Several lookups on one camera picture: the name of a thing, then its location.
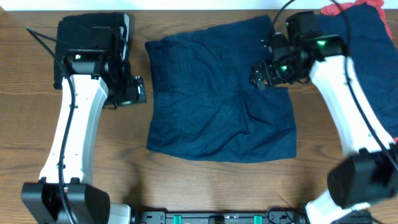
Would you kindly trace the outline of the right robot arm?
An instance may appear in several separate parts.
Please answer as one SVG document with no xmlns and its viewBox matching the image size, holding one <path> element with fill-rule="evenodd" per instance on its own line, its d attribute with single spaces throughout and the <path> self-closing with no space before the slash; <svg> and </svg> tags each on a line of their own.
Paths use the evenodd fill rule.
<svg viewBox="0 0 398 224">
<path fill-rule="evenodd" d="M 337 128 L 344 160 L 327 177 L 327 190 L 306 203 L 289 223 L 371 223 L 367 209 L 397 195 L 397 145 L 374 114 L 349 55 L 349 39 L 324 35 L 313 12 L 286 19 L 272 32 L 273 56 L 251 69 L 258 90 L 283 83 L 312 83 Z"/>
</svg>

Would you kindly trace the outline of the navy blue garment in pile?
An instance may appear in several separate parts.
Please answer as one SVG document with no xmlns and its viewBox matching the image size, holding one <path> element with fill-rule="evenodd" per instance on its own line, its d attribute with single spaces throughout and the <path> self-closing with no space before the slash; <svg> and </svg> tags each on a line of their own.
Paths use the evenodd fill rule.
<svg viewBox="0 0 398 224">
<path fill-rule="evenodd" d="M 350 55 L 360 85 L 384 129 L 397 137 L 397 49 L 377 9 L 366 3 L 345 10 Z"/>
</svg>

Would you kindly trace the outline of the navy blue shorts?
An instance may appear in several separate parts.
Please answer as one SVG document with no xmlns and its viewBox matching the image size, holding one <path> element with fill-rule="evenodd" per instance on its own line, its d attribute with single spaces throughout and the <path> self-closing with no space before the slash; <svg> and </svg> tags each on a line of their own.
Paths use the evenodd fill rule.
<svg viewBox="0 0 398 224">
<path fill-rule="evenodd" d="M 262 44 L 271 29 L 271 19 L 259 16 L 147 42 L 154 98 L 148 150 L 194 161 L 295 157 L 288 90 L 249 82 L 252 66 L 271 57 Z"/>
</svg>

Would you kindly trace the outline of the folded black garment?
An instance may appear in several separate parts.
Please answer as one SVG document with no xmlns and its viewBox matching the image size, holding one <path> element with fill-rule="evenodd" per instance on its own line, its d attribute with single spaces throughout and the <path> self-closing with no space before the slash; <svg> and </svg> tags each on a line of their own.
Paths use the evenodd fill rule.
<svg viewBox="0 0 398 224">
<path fill-rule="evenodd" d="M 68 74 L 102 78 L 109 50 L 116 45 L 113 34 L 95 27 L 122 27 L 123 37 L 130 34 L 130 17 L 121 12 L 89 13 L 64 17 L 58 23 L 55 55 L 63 68 L 54 66 L 54 88 L 60 88 L 61 77 Z"/>
</svg>

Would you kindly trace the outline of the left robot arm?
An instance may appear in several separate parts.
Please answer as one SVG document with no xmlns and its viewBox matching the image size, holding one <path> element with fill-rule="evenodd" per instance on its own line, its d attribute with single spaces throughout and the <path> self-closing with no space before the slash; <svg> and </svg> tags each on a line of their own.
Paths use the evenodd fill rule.
<svg viewBox="0 0 398 224">
<path fill-rule="evenodd" d="M 87 47 L 74 45 L 55 63 L 62 74 L 62 105 L 47 161 L 21 199 L 38 223 L 138 223 L 129 205 L 113 203 L 93 186 L 93 154 L 99 118 L 113 108 L 146 102 L 144 82 L 131 74 L 129 32 L 94 26 Z"/>
</svg>

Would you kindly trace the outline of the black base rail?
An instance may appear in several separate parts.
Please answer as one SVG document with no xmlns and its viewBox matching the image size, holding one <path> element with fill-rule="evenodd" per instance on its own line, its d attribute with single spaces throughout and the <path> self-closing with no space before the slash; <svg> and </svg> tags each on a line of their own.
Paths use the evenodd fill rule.
<svg viewBox="0 0 398 224">
<path fill-rule="evenodd" d="M 306 216 L 281 209 L 264 213 L 170 213 L 146 211 L 132 216 L 131 224 L 308 224 Z"/>
</svg>

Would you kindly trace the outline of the red garment in pile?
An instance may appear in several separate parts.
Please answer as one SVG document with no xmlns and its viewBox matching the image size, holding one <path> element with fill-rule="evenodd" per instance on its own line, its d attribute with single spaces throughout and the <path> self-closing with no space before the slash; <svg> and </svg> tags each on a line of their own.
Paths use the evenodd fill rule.
<svg viewBox="0 0 398 224">
<path fill-rule="evenodd" d="M 337 16 L 341 11 L 347 10 L 353 6 L 357 6 L 360 4 L 367 4 L 368 6 L 372 6 L 377 9 L 379 17 L 381 18 L 381 21 L 383 21 L 384 23 L 386 33 L 389 36 L 389 38 L 392 40 L 392 32 L 386 21 L 386 13 L 382 9 L 384 5 L 383 0 L 355 0 L 354 2 L 345 2 L 340 4 L 341 9 L 339 9 L 339 7 L 336 4 L 330 4 L 328 6 L 322 7 L 321 13 L 327 16 Z"/>
</svg>

